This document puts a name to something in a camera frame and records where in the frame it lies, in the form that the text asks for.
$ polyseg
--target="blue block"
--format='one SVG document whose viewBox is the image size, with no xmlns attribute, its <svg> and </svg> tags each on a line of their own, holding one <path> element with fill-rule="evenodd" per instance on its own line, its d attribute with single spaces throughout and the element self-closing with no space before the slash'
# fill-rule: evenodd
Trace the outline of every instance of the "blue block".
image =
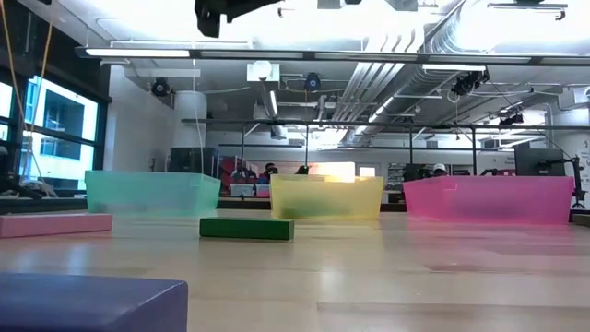
<svg viewBox="0 0 590 332">
<path fill-rule="evenodd" d="M 0 273 L 2 332 L 186 332 L 184 281 Z"/>
</svg>

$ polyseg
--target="pink plastic bin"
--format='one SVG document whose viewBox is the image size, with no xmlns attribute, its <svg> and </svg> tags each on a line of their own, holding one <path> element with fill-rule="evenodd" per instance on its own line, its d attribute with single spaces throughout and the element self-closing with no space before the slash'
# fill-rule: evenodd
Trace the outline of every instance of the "pink plastic bin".
<svg viewBox="0 0 590 332">
<path fill-rule="evenodd" d="M 450 222 L 567 224 L 573 178 L 445 176 L 404 184 L 411 217 Z"/>
</svg>

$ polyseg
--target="teal plastic bin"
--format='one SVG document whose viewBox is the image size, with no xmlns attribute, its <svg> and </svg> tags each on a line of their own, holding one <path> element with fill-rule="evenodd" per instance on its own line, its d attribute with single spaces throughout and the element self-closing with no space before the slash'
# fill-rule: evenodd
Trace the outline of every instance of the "teal plastic bin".
<svg viewBox="0 0 590 332">
<path fill-rule="evenodd" d="M 221 181 L 179 172 L 87 171 L 88 212 L 118 216 L 208 217 Z"/>
</svg>

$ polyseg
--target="computer monitor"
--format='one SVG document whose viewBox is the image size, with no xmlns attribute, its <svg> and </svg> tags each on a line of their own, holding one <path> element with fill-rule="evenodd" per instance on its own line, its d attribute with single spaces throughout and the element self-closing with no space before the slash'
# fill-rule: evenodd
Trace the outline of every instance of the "computer monitor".
<svg viewBox="0 0 590 332">
<path fill-rule="evenodd" d="M 517 176 L 565 176 L 563 151 L 555 148 L 516 148 L 514 150 Z"/>
</svg>

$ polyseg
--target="green block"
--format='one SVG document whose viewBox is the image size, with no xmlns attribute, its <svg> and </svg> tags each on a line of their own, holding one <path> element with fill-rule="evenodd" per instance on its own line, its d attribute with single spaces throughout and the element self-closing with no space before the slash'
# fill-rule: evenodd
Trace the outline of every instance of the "green block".
<svg viewBox="0 0 590 332">
<path fill-rule="evenodd" d="M 202 218 L 199 233 L 203 237 L 291 240 L 295 221 L 290 219 Z"/>
</svg>

